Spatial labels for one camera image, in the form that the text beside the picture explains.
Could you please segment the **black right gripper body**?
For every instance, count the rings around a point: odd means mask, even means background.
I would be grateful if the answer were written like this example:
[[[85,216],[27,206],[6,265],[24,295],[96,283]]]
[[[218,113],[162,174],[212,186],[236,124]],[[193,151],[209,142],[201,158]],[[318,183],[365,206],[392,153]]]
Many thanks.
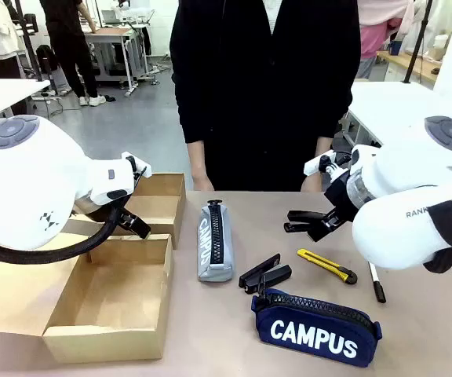
[[[355,182],[351,179],[348,170],[336,178],[324,192],[330,203],[339,209],[346,217],[346,221],[353,222],[362,206]]]

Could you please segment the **person right hand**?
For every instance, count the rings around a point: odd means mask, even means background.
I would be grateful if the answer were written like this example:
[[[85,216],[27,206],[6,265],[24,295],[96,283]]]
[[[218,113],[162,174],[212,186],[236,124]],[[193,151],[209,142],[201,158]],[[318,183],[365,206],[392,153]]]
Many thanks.
[[[213,192],[214,187],[211,180],[208,178],[206,173],[193,174],[193,188],[195,191],[200,192]]]

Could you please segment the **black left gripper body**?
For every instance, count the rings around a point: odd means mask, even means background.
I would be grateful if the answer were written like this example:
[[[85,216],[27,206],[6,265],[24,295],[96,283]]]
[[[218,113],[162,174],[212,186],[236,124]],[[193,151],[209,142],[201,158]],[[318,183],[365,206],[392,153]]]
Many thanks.
[[[116,225],[122,226],[129,224],[129,221],[124,219],[128,214],[125,210],[125,205],[129,201],[131,194],[121,196],[118,199],[106,204],[95,204],[88,196],[83,196],[75,201],[72,212],[74,214],[84,214],[90,220],[96,222],[106,222],[115,209],[118,210]]]

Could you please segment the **person left hand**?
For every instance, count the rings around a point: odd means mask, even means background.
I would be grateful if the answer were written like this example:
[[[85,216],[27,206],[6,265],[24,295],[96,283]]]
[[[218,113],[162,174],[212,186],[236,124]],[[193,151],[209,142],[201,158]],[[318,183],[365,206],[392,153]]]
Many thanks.
[[[301,185],[301,192],[321,192],[322,190],[323,178],[320,173],[307,176]]]

